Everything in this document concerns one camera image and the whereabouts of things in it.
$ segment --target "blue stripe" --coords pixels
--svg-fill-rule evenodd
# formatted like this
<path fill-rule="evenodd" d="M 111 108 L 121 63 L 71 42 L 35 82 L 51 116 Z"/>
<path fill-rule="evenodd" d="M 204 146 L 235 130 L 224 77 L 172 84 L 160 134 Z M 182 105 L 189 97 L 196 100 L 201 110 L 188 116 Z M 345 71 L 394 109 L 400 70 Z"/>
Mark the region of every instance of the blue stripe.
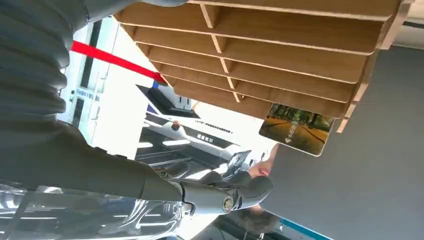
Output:
<path fill-rule="evenodd" d="M 309 229 L 307 229 L 307 228 L 305 228 L 305 227 L 303 227 L 303 226 L 301 226 L 301 225 L 299 225 L 295 222 L 292 222 L 290 220 L 280 218 L 280 223 L 283 224 L 283 225 L 286 225 L 287 227 L 292 228 L 292 229 L 298 231 L 299 233 L 302 233 L 302 234 L 304 234 L 304 235 L 306 235 L 306 236 L 308 236 L 312 239 L 315 239 L 315 240 L 331 240 L 330 238 L 328 238 L 324 235 L 321 235 L 321 234 L 316 233 L 312 230 L 309 230 Z"/>

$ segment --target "robotic arm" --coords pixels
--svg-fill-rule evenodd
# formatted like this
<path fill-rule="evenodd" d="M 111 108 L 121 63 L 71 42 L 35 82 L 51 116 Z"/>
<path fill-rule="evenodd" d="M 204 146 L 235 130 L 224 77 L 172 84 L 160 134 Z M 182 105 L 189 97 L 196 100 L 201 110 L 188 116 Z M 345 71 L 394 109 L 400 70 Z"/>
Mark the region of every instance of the robotic arm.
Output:
<path fill-rule="evenodd" d="M 266 177 L 163 179 L 146 164 L 90 147 L 77 128 L 56 119 L 65 111 L 60 69 L 69 64 L 74 32 L 135 2 L 0 0 L 0 179 L 34 191 L 47 186 L 184 202 L 191 213 L 225 214 L 259 203 L 272 187 Z M 170 7 L 186 0 L 144 2 Z"/>

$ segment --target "wooden shelf slat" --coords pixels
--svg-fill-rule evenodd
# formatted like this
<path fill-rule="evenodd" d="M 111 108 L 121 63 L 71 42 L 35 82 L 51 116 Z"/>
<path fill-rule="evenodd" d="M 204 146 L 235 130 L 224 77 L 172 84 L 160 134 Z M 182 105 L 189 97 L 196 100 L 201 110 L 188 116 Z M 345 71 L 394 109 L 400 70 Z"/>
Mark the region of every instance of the wooden shelf slat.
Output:
<path fill-rule="evenodd" d="M 216 88 L 229 92 L 233 91 L 244 96 L 261 99 L 272 103 L 279 103 L 293 108 L 303 109 L 335 118 L 340 118 L 344 115 L 344 109 L 346 106 L 346 103 L 334 102 L 322 98 L 312 97 L 262 85 L 256 85 L 244 81 L 239 81 L 235 86 L 235 89 L 231 89 L 231 87 L 227 84 L 227 79 L 223 76 L 167 64 L 163 64 L 161 66 L 161 73 L 167 77 L 169 76 L 175 79 L 184 80 L 203 86 L 210 86 L 209 90 Z"/>
<path fill-rule="evenodd" d="M 159 7 L 142 2 L 127 7 L 119 20 L 135 26 L 364 55 L 376 48 L 383 25 L 379 21 L 221 7 L 214 28 L 208 28 L 198 4 Z"/>
<path fill-rule="evenodd" d="M 213 29 L 217 22 L 220 6 L 200 4 L 200 9 L 208 28 Z"/>
<path fill-rule="evenodd" d="M 353 95 L 350 102 L 361 101 L 362 96 L 364 95 L 365 90 L 367 90 L 368 85 L 370 83 L 371 74 L 374 70 L 374 65 L 376 64 L 378 54 L 379 50 L 376 50 L 373 54 L 367 57 L 365 66 L 362 70 L 362 77 L 360 79 L 360 82 L 356 85 L 355 90 L 353 91 Z"/>
<path fill-rule="evenodd" d="M 121 25 L 121 26 L 130 38 L 132 38 L 132 39 L 135 38 L 136 30 L 138 30 L 137 26 L 131 26 L 131 25 Z"/>
<path fill-rule="evenodd" d="M 346 125 L 348 124 L 349 118 L 345 117 L 341 120 L 340 125 L 338 126 L 337 130 L 335 131 L 338 134 L 341 134 L 343 130 L 345 130 Z"/>
<path fill-rule="evenodd" d="M 264 119 L 272 106 L 271 102 L 251 97 L 245 97 L 240 102 L 236 102 L 231 92 L 180 79 L 174 79 L 173 89 L 178 95 L 259 119 Z"/>
<path fill-rule="evenodd" d="M 138 27 L 134 40 L 139 43 L 165 47 L 271 67 L 279 70 L 357 83 L 367 56 L 325 51 L 237 38 L 216 37 L 220 40 L 219 54 L 204 34 Z"/>
<path fill-rule="evenodd" d="M 350 104 L 349 108 L 347 109 L 346 113 L 344 114 L 344 117 L 345 118 L 352 117 L 352 114 L 354 113 L 356 107 L 357 107 L 357 103 Z"/>
<path fill-rule="evenodd" d="M 390 26 L 387 28 L 387 32 L 385 32 L 385 38 L 381 43 L 380 48 L 384 50 L 388 50 L 390 46 L 392 46 L 395 41 L 396 35 L 398 34 L 401 26 L 404 24 L 405 19 L 407 18 L 408 12 L 411 8 L 410 1 L 403 1 L 402 4 L 399 5 L 399 9 L 396 15 L 392 16 Z"/>
<path fill-rule="evenodd" d="M 217 58 L 156 46 L 150 49 L 149 58 L 154 62 L 230 77 L 341 103 L 347 103 L 350 100 L 352 91 L 355 88 L 353 84 L 241 62 L 234 62 L 231 72 L 225 73 Z"/>
<path fill-rule="evenodd" d="M 393 9 L 399 4 L 399 0 L 189 0 L 188 2 L 222 7 L 377 21 L 387 20 L 393 13 Z"/>

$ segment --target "gray sleeve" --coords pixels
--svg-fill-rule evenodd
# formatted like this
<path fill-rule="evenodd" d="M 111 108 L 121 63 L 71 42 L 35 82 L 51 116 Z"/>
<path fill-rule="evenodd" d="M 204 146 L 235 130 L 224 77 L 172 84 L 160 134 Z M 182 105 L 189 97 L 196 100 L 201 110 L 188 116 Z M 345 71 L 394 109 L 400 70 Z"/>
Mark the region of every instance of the gray sleeve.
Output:
<path fill-rule="evenodd" d="M 67 80 L 60 69 L 69 64 L 73 33 L 134 2 L 0 0 L 0 179 L 181 201 L 179 190 L 148 165 L 92 148 L 78 129 L 56 120 L 65 111 L 58 90 Z"/>

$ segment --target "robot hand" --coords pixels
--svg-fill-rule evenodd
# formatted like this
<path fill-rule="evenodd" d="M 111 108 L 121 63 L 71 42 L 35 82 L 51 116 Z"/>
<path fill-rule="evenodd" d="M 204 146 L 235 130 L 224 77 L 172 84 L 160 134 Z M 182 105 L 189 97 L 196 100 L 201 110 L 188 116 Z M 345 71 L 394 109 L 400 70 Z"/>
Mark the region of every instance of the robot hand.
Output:
<path fill-rule="evenodd" d="M 227 214 L 259 204 L 273 185 L 266 176 L 251 178 L 240 171 L 227 181 L 211 171 L 200 180 L 173 179 L 182 190 L 182 201 L 190 214 Z"/>

